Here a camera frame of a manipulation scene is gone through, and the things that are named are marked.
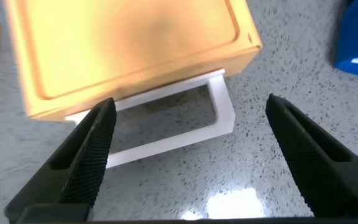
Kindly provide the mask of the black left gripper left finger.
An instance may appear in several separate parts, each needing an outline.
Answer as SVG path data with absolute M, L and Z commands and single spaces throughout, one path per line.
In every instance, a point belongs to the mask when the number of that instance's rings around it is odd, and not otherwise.
M 94 106 L 5 207 L 11 223 L 85 222 L 106 170 L 116 106 Z

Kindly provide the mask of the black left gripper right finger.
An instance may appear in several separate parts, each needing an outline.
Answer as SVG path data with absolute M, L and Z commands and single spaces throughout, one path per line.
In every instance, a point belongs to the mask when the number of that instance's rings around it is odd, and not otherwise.
M 316 217 L 358 217 L 358 155 L 288 100 L 265 113 L 292 177 Z

